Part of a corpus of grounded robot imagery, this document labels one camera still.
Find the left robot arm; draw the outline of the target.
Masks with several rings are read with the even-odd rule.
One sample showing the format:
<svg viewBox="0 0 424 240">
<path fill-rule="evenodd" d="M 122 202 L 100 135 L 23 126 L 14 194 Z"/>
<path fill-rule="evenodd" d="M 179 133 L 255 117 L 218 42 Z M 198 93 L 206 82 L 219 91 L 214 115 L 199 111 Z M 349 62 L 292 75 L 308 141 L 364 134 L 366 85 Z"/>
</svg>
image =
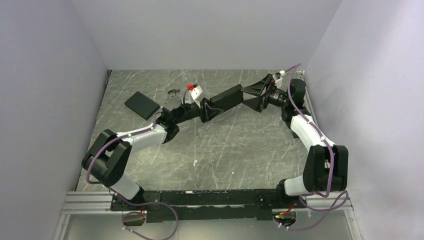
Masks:
<svg viewBox="0 0 424 240">
<path fill-rule="evenodd" d="M 146 127 L 127 132 L 102 131 L 82 160 L 86 181 L 103 185 L 124 198 L 131 210 L 144 203 L 144 189 L 125 174 L 130 155 L 145 148 L 171 141 L 180 131 L 179 124 L 200 118 L 208 122 L 225 110 L 204 98 L 200 104 L 168 100 L 160 116 Z"/>
</svg>

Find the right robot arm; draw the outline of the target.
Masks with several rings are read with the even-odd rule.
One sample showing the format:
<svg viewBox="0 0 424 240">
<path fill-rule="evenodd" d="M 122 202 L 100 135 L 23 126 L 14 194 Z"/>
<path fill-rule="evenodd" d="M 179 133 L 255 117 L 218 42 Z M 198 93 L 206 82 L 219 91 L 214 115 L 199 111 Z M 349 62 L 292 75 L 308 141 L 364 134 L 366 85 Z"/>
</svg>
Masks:
<svg viewBox="0 0 424 240">
<path fill-rule="evenodd" d="M 302 175 L 284 179 L 281 183 L 283 189 L 275 194 L 276 203 L 287 208 L 295 201 L 295 196 L 317 192 L 328 196 L 331 192 L 344 191 L 349 152 L 344 145 L 328 139 L 304 107 L 306 83 L 294 78 L 289 81 L 287 90 L 282 90 L 282 78 L 283 72 L 268 74 L 241 91 L 252 96 L 243 104 L 256 112 L 262 112 L 268 105 L 279 107 L 281 119 L 308 151 Z"/>
</svg>

